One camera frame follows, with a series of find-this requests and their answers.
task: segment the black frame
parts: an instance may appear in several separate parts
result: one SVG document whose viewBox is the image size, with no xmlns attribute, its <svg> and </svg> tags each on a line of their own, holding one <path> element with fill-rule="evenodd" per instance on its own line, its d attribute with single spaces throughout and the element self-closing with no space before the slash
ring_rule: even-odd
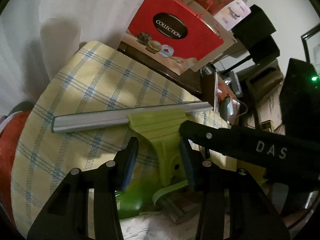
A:
<svg viewBox="0 0 320 240">
<path fill-rule="evenodd" d="M 303 49 L 306 54 L 306 62 L 308 62 L 308 63 L 311 63 L 311 61 L 310 61 L 310 54 L 309 54 L 307 40 L 319 32 L 320 32 L 320 24 L 317 25 L 316 27 L 312 28 L 310 31 L 308 31 L 307 33 L 305 33 L 301 36 Z"/>
</svg>

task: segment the black oval label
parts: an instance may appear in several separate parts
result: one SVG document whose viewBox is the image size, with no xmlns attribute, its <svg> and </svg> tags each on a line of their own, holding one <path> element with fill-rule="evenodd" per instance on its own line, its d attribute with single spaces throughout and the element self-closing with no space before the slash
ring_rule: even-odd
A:
<svg viewBox="0 0 320 240">
<path fill-rule="evenodd" d="M 183 39 L 188 35 L 186 25 L 176 16 L 168 13 L 157 13 L 153 24 L 163 35 L 171 39 Z"/>
</svg>

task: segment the white curtain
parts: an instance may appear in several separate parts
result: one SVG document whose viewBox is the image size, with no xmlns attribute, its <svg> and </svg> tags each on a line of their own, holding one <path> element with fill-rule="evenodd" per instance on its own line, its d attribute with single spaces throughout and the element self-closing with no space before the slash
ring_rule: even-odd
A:
<svg viewBox="0 0 320 240">
<path fill-rule="evenodd" d="M 79 48 L 117 49 L 143 0 L 10 0 L 0 16 L 0 115 L 36 102 Z"/>
</svg>

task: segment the silver rivet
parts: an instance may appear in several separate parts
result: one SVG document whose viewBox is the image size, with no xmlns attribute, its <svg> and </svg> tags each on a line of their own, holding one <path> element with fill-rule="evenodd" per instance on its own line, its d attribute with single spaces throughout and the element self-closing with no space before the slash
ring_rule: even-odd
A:
<svg viewBox="0 0 320 240">
<path fill-rule="evenodd" d="M 211 166 L 211 162 L 209 162 L 209 161 L 204 161 L 203 163 L 202 163 L 202 165 L 204 166 L 204 167 L 210 167 Z"/>
<path fill-rule="evenodd" d="M 70 173 L 71 173 L 72 175 L 77 175 L 77 174 L 79 173 L 79 171 L 80 171 L 80 170 L 79 170 L 78 168 L 73 168 Z"/>
<path fill-rule="evenodd" d="M 240 175 L 247 175 L 247 171 L 245 169 L 239 169 L 238 173 Z"/>
<path fill-rule="evenodd" d="M 106 165 L 107 167 L 113 167 L 116 165 L 116 163 L 114 161 L 107 161 Z"/>
</svg>

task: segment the white wall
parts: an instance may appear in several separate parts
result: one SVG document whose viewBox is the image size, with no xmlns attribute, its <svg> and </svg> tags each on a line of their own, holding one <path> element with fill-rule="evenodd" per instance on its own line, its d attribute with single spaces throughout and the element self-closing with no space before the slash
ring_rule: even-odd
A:
<svg viewBox="0 0 320 240">
<path fill-rule="evenodd" d="M 253 4 L 264 10 L 277 30 L 272 37 L 280 49 L 278 61 L 281 71 L 286 73 L 290 57 L 306 60 L 301 35 L 320 23 L 309 0 L 248 0 L 248 6 Z M 238 58 L 227 57 L 221 63 L 228 68 L 247 55 L 248 52 Z M 218 69 L 221 69 L 221 63 L 215 64 Z M 236 68 L 236 71 L 253 64 L 253 61 L 249 61 Z"/>
</svg>

